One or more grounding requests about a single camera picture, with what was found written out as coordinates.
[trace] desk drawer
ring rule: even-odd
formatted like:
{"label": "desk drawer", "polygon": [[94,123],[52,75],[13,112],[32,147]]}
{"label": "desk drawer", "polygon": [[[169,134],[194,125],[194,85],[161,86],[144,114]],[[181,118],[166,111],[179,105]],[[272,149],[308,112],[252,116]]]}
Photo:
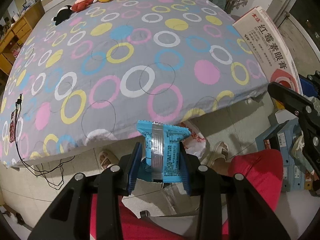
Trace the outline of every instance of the desk drawer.
{"label": "desk drawer", "polygon": [[12,69],[11,63],[6,59],[6,57],[1,53],[0,54],[0,69],[6,73],[8,76]]}
{"label": "desk drawer", "polygon": [[20,29],[20,31],[18,31],[17,37],[18,37],[19,39],[21,39],[28,31],[30,31],[30,28],[29,28],[29,26],[26,24],[26,25],[24,25],[24,26]]}
{"label": "desk drawer", "polygon": [[12,27],[12,30],[13,30],[13,32],[15,33],[15,34],[17,34],[18,33],[18,31],[23,27],[23,25],[25,25],[26,24],[26,21],[23,19],[23,18],[21,18],[20,20],[18,20],[18,22],[16,22],[15,24],[14,24],[14,26]]}
{"label": "desk drawer", "polygon": [[5,34],[5,38],[0,44],[0,51],[4,50],[4,48],[10,43],[13,37],[14,37],[14,33],[12,31],[9,31],[8,33]]}

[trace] wooden desk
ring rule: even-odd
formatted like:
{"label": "wooden desk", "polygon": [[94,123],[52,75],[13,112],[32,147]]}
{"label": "wooden desk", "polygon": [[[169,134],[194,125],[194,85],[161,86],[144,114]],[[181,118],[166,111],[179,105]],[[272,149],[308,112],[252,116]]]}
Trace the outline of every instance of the wooden desk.
{"label": "wooden desk", "polygon": [[23,44],[28,36],[44,15],[45,11],[39,0],[34,5],[28,8],[25,13],[16,21],[10,29],[6,32],[3,39],[0,41],[0,69],[9,76],[12,69],[15,57],[12,55],[10,49],[17,44]]}

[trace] white box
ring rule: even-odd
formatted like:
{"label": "white box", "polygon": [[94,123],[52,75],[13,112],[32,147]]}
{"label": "white box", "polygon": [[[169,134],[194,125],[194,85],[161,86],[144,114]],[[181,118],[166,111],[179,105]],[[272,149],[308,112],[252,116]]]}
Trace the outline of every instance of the white box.
{"label": "white box", "polygon": [[277,82],[302,95],[300,79],[281,33],[258,6],[233,24],[259,62],[269,82]]}

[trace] sandal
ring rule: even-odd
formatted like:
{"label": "sandal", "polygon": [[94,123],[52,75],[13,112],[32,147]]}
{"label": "sandal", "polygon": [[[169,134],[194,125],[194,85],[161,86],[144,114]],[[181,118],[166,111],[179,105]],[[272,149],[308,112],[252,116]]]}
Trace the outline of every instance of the sandal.
{"label": "sandal", "polygon": [[99,153],[99,163],[102,169],[107,169],[119,163],[119,159],[109,150],[103,150]]}
{"label": "sandal", "polygon": [[228,157],[228,152],[229,152],[228,144],[226,144],[223,141],[218,142],[214,148],[214,152],[212,156],[210,157],[207,163],[207,166],[212,167],[214,164],[214,161],[218,158],[223,158],[224,160],[226,160]]}

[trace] gray bedsheet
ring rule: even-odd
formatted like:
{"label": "gray bedsheet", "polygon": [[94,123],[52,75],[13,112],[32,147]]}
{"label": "gray bedsheet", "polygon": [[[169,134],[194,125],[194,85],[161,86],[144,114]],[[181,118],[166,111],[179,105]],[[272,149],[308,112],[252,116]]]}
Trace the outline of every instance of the gray bedsheet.
{"label": "gray bedsheet", "polygon": [[113,0],[58,26],[51,17],[32,31],[6,85],[7,166],[19,161],[9,126],[20,93],[17,142],[28,161],[138,136],[140,119],[176,124],[266,90],[233,19],[208,0]]}

